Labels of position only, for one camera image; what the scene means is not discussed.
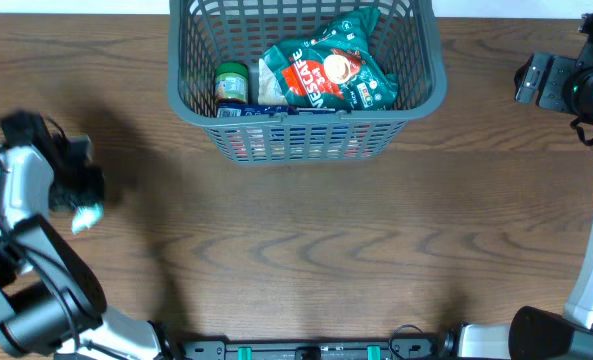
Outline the Kleenex tissue multipack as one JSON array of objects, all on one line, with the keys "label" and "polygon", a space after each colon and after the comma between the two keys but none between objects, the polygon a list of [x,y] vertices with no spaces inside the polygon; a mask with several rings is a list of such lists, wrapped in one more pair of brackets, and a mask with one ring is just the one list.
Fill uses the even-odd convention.
[{"label": "Kleenex tissue multipack", "polygon": [[[333,108],[303,108],[288,105],[255,105],[255,104],[220,104],[217,108],[217,117],[244,117],[256,115],[322,115],[333,114],[336,110]],[[239,130],[227,130],[227,138],[232,144],[232,151],[226,149],[225,145],[221,148],[225,155],[231,159],[237,158],[241,161],[269,160],[273,161],[285,159],[285,131],[282,129],[271,129],[269,139],[265,140],[262,129],[244,130],[250,137],[249,145],[244,144],[243,138],[239,135]]]}]

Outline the green Nescafe coffee bag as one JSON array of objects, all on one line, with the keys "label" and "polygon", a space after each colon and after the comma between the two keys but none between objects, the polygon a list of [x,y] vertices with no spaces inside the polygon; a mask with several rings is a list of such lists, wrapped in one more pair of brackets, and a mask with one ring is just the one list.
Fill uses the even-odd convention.
[{"label": "green Nescafe coffee bag", "polygon": [[359,8],[334,18],[308,38],[285,39],[265,51],[260,59],[276,76],[287,105],[391,109],[398,80],[384,73],[369,53],[380,15],[376,7]]}]

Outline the small teal tissue packet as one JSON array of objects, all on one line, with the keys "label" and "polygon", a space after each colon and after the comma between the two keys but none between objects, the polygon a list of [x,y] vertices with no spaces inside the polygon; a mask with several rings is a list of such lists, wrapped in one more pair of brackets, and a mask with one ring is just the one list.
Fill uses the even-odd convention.
[{"label": "small teal tissue packet", "polygon": [[97,224],[104,216],[104,206],[97,203],[90,206],[77,207],[72,219],[72,233],[78,234]]}]

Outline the beige paper pouch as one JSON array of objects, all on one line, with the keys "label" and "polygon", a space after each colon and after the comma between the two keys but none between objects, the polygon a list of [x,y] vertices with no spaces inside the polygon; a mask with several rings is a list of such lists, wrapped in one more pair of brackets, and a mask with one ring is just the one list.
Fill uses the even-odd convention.
[{"label": "beige paper pouch", "polygon": [[288,104],[278,80],[263,59],[259,60],[259,105],[285,106]]}]

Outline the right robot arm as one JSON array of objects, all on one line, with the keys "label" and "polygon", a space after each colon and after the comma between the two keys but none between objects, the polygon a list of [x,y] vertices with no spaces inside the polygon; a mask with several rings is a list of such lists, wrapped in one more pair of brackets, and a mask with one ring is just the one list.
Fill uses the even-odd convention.
[{"label": "right robot arm", "polygon": [[[579,141],[593,146],[593,12],[575,58],[536,52],[515,73],[515,99],[572,116]],[[593,217],[583,263],[561,313],[521,307],[508,325],[463,324],[434,353],[444,359],[593,359]]]}]

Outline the green lid glass jar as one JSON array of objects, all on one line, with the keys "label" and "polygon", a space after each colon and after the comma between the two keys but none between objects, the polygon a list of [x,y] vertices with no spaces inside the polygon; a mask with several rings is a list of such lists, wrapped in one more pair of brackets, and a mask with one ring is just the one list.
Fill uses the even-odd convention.
[{"label": "green lid glass jar", "polygon": [[249,71],[237,62],[220,64],[215,73],[215,99],[220,103],[249,103]]}]

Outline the orange spaghetti packet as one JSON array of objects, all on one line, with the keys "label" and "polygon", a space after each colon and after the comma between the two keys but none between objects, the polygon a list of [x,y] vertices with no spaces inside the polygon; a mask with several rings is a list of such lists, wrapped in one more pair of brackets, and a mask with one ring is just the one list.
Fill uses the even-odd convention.
[{"label": "orange spaghetti packet", "polygon": [[226,158],[241,163],[354,159],[371,156],[376,147],[366,124],[208,129],[207,134]]}]

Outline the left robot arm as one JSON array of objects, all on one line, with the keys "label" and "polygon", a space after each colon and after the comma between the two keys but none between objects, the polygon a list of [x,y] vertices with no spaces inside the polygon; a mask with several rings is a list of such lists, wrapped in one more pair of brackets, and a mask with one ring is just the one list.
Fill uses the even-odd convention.
[{"label": "left robot arm", "polygon": [[16,358],[181,359],[156,322],[108,305],[90,267],[50,224],[73,213],[72,231],[98,222],[105,179],[89,137],[50,132],[53,119],[23,110],[0,119],[0,347]]}]

